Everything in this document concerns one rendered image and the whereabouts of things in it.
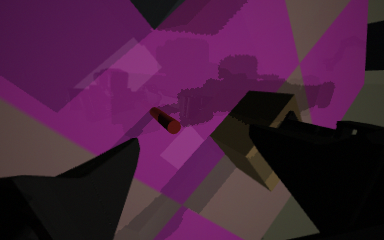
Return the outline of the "red peg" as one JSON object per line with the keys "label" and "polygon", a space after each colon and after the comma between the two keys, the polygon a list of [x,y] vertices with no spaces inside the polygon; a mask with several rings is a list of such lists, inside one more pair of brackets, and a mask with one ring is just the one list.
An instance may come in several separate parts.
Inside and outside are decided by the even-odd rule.
{"label": "red peg", "polygon": [[176,134],[181,129],[180,122],[156,107],[150,109],[150,115],[171,134]]}

